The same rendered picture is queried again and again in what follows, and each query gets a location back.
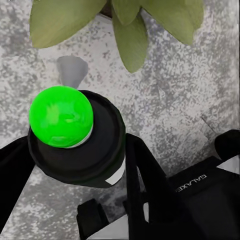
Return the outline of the insectifuge atomizer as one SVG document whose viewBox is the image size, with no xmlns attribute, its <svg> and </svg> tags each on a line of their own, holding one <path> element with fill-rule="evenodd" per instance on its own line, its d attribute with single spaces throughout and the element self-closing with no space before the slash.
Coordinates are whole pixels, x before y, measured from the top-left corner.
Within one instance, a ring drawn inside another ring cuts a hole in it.
<svg viewBox="0 0 240 240">
<path fill-rule="evenodd" d="M 72 55 L 56 61 L 62 85 L 31 103 L 27 142 L 35 164 L 64 184 L 108 189 L 126 168 L 126 126 L 107 98 L 77 89 L 90 70 Z"/>
</svg>

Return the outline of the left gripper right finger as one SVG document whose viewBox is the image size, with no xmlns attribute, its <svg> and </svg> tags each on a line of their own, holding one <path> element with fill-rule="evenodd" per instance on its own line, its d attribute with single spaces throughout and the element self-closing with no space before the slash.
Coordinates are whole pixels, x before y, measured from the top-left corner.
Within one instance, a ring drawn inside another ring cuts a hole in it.
<svg viewBox="0 0 240 240">
<path fill-rule="evenodd" d="M 145 142 L 125 134 L 129 240 L 210 240 Z M 156 223 L 145 220 L 139 168 Z"/>
</svg>

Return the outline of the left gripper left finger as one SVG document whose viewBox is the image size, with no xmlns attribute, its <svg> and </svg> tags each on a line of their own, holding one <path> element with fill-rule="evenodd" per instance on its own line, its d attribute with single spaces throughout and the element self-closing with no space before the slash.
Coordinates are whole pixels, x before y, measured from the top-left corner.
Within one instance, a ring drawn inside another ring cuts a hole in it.
<svg viewBox="0 0 240 240">
<path fill-rule="evenodd" d="M 30 154 L 28 136 L 0 149 L 0 234 L 35 165 Z"/>
</svg>

